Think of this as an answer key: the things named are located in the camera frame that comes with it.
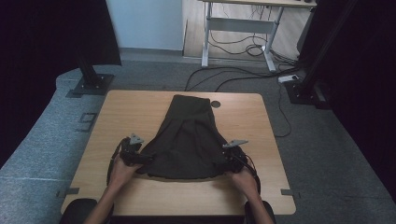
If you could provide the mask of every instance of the wooden tabletop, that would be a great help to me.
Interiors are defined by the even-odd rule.
[[[99,200],[106,188],[107,168],[120,140],[136,133],[145,143],[154,138],[175,94],[219,101],[216,124],[227,140],[246,139],[242,149],[254,161],[262,182],[262,198],[277,215],[295,212],[288,179],[271,123],[259,94],[176,91],[110,91],[93,127],[62,212],[77,198]],[[244,215],[245,198],[225,175],[204,180],[168,180],[136,175],[115,201],[114,216]]]
[[[269,7],[316,7],[317,3],[312,0],[306,3],[304,0],[200,0],[211,3],[241,4],[241,5],[258,5]]]

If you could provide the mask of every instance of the person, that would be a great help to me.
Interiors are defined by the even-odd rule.
[[[142,165],[135,164],[133,166],[127,166],[123,163],[120,155],[117,155],[114,160],[113,170],[111,172],[110,180],[105,189],[101,199],[98,203],[95,200],[94,203],[87,205],[86,203],[80,203],[78,206],[69,206],[64,211],[64,215],[61,219],[62,224],[64,223],[84,223],[84,224],[98,224],[106,223],[112,213],[113,203],[119,194],[120,190],[126,185],[134,176],[134,173]],[[264,202],[257,190],[257,184],[254,180],[249,169],[244,167],[241,172],[235,174],[232,172],[225,173],[231,178],[235,187],[245,195],[247,198],[247,204],[245,210],[247,223],[256,224],[274,224],[275,217],[271,206]],[[89,211],[80,213],[79,215],[70,215],[71,213],[80,212],[80,210]]]

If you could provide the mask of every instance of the carpeted floor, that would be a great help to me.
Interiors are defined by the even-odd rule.
[[[184,91],[190,74],[198,69],[198,63],[138,61],[95,66],[98,73],[115,75],[112,90]],[[246,69],[265,70],[257,66]],[[190,87],[219,71],[194,75]],[[246,76],[223,73],[192,91],[214,91],[224,80]],[[64,199],[57,194],[69,187],[92,129],[80,119],[99,113],[105,100],[105,96],[92,95],[67,98],[80,77],[79,70],[73,70],[57,78],[51,102],[1,169],[0,223],[60,220]],[[289,135],[276,141],[297,212],[276,216],[277,223],[394,223],[394,201],[331,110],[290,104],[276,78],[234,81],[219,91],[259,93],[274,134],[285,135],[291,128]]]

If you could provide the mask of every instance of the white metal table leg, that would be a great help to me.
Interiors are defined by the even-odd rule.
[[[277,17],[276,20],[274,21],[274,26],[273,29],[271,31],[271,34],[269,36],[269,39],[267,41],[267,44],[265,46],[262,46],[262,51],[265,57],[265,61],[267,61],[267,65],[268,65],[268,69],[270,70],[270,72],[275,72],[276,68],[274,66],[274,62],[272,60],[271,57],[271,53],[270,53],[270,49],[272,47],[272,44],[274,42],[274,38],[276,35],[276,31],[277,31],[277,27],[279,26],[279,22],[280,22],[280,18],[282,17],[282,13],[283,13],[283,7],[279,8],[279,11],[277,13]]]
[[[210,31],[210,18],[212,16],[212,5],[213,3],[208,3],[207,12],[206,12],[206,24],[205,24],[205,42],[204,47],[202,49],[202,67],[208,66],[209,61],[209,31]]]

